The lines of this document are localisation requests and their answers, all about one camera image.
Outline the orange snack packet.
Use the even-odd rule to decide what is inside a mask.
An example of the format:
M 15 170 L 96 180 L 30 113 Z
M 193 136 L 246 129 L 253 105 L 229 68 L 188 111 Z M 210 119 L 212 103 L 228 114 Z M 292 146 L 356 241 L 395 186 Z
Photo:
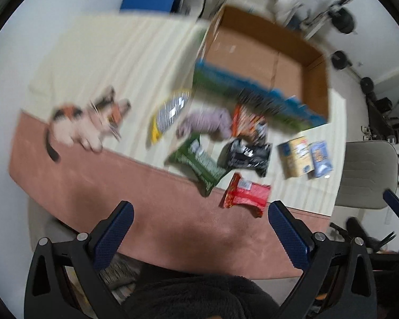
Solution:
M 268 125 L 264 116 L 257 115 L 248 107 L 237 104 L 233 112 L 232 136 L 240 137 L 254 145 L 267 142 Z

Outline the yellow tissue pack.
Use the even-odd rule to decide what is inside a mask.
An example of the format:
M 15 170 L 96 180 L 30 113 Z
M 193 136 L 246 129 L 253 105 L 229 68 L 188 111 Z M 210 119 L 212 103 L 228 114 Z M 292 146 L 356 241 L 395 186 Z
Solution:
M 278 145 L 282 167 L 288 177 L 301 177 L 314 170 L 309 143 L 303 136 Z

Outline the red snack packet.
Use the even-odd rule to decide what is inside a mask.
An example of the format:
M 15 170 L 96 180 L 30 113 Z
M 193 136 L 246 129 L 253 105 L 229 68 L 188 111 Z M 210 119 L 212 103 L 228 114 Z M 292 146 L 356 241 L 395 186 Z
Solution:
M 221 206 L 231 208 L 241 205 L 249 209 L 254 217 L 262 217 L 271 194 L 271 186 L 244 179 L 236 172 L 223 196 Z

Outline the grey shell chair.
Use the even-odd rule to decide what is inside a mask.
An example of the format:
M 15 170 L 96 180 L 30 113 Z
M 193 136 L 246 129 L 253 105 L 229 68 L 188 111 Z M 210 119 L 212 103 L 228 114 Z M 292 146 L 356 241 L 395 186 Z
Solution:
M 347 142 L 335 204 L 357 209 L 383 209 L 386 189 L 396 192 L 398 155 L 383 140 Z

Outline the blue tissue pack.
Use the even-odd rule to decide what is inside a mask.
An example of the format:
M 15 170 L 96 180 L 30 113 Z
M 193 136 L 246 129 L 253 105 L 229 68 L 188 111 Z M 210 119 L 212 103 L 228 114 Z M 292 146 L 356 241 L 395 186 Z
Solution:
M 313 177 L 328 177 L 333 170 L 333 165 L 329 159 L 326 141 L 322 140 L 311 143 L 309 150 L 313 163 Z

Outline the green snack packet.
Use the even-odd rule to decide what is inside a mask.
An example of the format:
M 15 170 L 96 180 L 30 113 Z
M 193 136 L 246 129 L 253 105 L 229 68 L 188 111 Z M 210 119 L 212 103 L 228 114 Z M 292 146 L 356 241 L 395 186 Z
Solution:
M 202 147 L 199 133 L 192 133 L 166 160 L 188 166 L 202 185 L 203 197 L 209 197 L 212 190 L 231 172 L 220 166 Z

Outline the open cardboard box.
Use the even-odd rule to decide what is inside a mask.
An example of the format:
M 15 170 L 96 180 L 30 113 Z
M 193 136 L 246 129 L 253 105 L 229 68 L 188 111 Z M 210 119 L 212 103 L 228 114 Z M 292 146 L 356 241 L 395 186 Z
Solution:
M 326 59 L 298 33 L 224 5 L 208 27 L 193 86 L 274 116 L 294 130 L 329 120 Z

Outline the black fleece sleeve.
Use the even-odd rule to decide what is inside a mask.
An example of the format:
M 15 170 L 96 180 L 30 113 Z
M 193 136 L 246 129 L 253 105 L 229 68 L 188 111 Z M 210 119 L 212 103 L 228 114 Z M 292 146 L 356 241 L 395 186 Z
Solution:
M 122 308 L 128 318 L 273 318 L 279 305 L 242 276 L 193 274 L 146 264 Z

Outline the lavender cloth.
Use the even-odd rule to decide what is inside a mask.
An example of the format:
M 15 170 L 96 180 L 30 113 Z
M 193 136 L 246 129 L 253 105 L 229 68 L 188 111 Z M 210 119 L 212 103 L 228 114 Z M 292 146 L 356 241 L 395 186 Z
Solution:
M 224 140 L 231 138 L 231 113 L 226 108 L 217 108 L 187 115 L 176 128 L 176 136 L 182 138 L 192 133 L 217 135 Z

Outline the black snack packet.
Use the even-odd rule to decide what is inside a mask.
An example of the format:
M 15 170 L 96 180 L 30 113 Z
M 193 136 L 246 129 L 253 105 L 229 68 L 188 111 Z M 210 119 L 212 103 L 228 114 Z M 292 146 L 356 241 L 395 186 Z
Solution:
M 218 165 L 230 170 L 252 170 L 259 177 L 264 178 L 267 175 L 271 154 L 271 143 L 251 144 L 236 138 L 223 147 L 218 158 Z

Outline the barbell on floor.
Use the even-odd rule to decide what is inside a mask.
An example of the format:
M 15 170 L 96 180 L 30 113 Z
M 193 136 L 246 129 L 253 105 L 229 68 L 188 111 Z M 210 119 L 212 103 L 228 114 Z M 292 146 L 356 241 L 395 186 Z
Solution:
M 360 88 L 364 95 L 371 95 L 374 93 L 374 82 L 370 77 L 361 76 L 354 68 L 353 64 L 344 51 L 335 51 L 331 54 L 331 64 L 338 70 L 348 70 L 358 81 Z

